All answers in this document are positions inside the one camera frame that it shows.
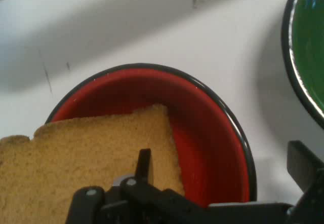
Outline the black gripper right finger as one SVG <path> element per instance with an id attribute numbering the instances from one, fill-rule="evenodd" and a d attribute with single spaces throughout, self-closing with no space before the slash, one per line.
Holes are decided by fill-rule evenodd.
<path id="1" fill-rule="evenodd" d="M 290 141 L 287 170 L 303 192 L 287 223 L 323 223 L 323 161 L 301 141 Z"/>

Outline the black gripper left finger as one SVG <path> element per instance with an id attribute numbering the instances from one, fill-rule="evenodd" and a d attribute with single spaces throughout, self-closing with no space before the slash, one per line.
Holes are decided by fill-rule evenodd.
<path id="1" fill-rule="evenodd" d="M 139 151 L 135 175 L 105 191 L 87 186 L 72 197 L 66 223 L 204 223 L 205 209 L 171 189 L 150 184 L 151 150 Z"/>

